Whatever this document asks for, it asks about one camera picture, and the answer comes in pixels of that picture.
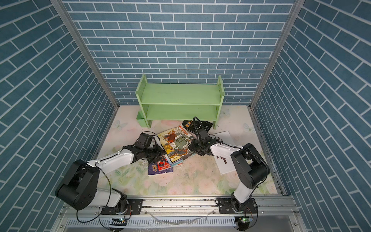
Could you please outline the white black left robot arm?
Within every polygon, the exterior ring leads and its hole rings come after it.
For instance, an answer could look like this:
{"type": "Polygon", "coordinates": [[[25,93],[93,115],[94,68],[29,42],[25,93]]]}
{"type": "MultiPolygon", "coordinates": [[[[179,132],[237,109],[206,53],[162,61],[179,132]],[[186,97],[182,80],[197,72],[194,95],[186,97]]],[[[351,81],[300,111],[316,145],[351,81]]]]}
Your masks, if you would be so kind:
{"type": "Polygon", "coordinates": [[[104,206],[112,208],[116,214],[124,214],[128,210],[126,194],[111,185],[108,189],[98,188],[99,179],[107,178],[110,172],[139,160],[155,163],[163,155],[165,150],[159,138],[145,131],[133,145],[124,146],[119,152],[100,159],[73,162],[56,188],[55,195],[77,211],[88,206],[104,206]]]}

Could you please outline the white book with brown bars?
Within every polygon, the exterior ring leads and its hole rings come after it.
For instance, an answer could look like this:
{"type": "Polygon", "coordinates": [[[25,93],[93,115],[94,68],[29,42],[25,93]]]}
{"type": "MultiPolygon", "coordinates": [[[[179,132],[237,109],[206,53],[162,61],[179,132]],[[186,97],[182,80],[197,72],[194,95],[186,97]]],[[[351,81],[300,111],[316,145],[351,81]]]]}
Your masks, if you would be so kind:
{"type": "Polygon", "coordinates": [[[233,138],[228,131],[216,133],[215,136],[222,140],[222,143],[212,145],[210,150],[220,173],[223,175],[236,171],[231,158],[231,154],[237,150],[234,148],[233,138]]]}

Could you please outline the green red illustrated comic book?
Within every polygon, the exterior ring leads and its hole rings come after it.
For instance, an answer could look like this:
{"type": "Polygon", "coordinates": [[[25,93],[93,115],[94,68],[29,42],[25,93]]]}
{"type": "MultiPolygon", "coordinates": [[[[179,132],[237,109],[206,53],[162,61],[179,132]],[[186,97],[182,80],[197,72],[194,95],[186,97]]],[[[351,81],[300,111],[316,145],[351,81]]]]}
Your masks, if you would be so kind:
{"type": "Polygon", "coordinates": [[[181,164],[196,154],[196,152],[191,151],[189,148],[195,138],[183,125],[159,133],[158,137],[166,151],[166,159],[171,167],[181,164]]]}

